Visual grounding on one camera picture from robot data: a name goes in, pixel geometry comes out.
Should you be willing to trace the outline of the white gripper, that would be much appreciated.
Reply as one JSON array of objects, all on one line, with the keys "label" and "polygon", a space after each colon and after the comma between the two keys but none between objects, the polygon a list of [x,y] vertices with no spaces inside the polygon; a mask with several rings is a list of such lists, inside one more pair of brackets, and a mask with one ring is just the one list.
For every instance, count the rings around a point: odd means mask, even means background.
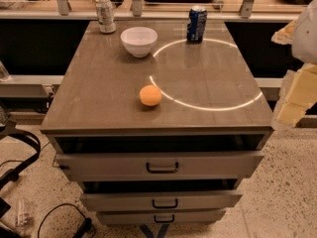
[{"label": "white gripper", "polygon": [[317,0],[310,2],[297,21],[275,32],[271,40],[280,45],[292,44],[292,55],[306,62],[294,74],[276,117],[278,122],[294,127],[317,103]]}]

